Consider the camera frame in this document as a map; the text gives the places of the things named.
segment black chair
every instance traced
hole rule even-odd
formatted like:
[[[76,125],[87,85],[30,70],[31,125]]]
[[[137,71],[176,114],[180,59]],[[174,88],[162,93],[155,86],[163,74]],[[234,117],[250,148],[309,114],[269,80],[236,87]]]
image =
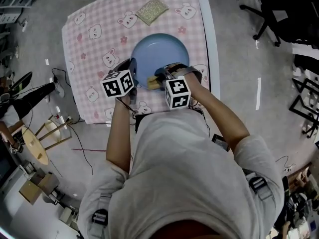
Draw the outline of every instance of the black chair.
[[[253,36],[258,40],[266,27],[274,32],[279,47],[280,38],[285,42],[319,47],[319,0],[260,0],[261,11],[240,5],[242,10],[249,10],[264,18],[264,23],[258,34]],[[277,21],[274,11],[285,11],[287,17]]]

